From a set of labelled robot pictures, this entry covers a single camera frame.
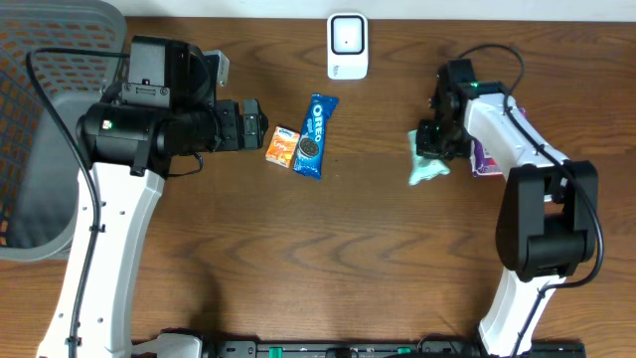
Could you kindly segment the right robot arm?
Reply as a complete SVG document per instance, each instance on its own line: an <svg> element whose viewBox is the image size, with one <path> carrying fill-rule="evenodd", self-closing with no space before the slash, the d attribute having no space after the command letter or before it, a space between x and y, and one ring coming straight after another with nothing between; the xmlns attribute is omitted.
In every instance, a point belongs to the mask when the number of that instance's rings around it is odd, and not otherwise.
<svg viewBox="0 0 636 358"><path fill-rule="evenodd" d="M588 161L572 161L529 124L510 89L480 82L468 59L437 72L431 120L417 129L417 155L467 157L478 142L506 182L495 231L503 265L495 297L478 325L480 348L490 357L516 357L558 289L590 259L601 260L596 213L598 175Z"/></svg>

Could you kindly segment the red purple pad pack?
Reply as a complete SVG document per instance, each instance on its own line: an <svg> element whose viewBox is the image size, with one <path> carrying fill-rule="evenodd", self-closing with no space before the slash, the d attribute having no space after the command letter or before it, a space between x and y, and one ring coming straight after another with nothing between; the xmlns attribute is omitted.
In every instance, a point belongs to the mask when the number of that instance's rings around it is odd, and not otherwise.
<svg viewBox="0 0 636 358"><path fill-rule="evenodd" d="M471 166L475 176L500 174L508 178L510 169L520 166L527 143L500 104L474 106L466 129L473 138Z"/></svg>

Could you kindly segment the orange tissue pack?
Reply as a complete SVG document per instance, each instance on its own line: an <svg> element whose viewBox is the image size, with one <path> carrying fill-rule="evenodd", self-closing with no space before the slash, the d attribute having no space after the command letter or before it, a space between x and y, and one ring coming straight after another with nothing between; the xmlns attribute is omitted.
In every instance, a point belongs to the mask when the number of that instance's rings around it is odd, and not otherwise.
<svg viewBox="0 0 636 358"><path fill-rule="evenodd" d="M298 132L276 126L266 150L265 159L268 162L289 168L299 139Z"/></svg>

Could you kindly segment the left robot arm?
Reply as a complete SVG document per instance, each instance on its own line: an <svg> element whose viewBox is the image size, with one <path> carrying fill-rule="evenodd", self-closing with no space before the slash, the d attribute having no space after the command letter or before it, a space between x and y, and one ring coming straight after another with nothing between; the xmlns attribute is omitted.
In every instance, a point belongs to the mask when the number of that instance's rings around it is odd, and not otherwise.
<svg viewBox="0 0 636 358"><path fill-rule="evenodd" d="M177 40L137 36L127 77L64 139L79 163L76 227L41 357L206 357L198 333L134 343L131 308L144 241L176 156L259 149L268 120L254 99L220 100L230 63Z"/></svg>

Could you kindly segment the blue Oreo cookie pack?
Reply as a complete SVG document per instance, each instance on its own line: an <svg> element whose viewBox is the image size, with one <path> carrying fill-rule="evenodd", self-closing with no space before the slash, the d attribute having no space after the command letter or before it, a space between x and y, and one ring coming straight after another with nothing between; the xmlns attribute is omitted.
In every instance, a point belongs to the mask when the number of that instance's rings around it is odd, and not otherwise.
<svg viewBox="0 0 636 358"><path fill-rule="evenodd" d="M297 144L293 166L296 173L316 180L322 178L326 125L338 104L337 97L312 94Z"/></svg>

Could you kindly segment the mint green wipes pack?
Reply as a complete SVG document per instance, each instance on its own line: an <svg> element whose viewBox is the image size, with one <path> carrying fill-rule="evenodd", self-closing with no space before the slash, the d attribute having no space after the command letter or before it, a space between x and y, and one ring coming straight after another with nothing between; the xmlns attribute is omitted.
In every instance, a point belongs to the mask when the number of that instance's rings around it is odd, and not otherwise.
<svg viewBox="0 0 636 358"><path fill-rule="evenodd" d="M415 186L419 182L432 180L439 175L448 175L450 169L438 159L426 159L416 153L416 130L407 134L409 148L411 150L412 170L408 179L410 186Z"/></svg>

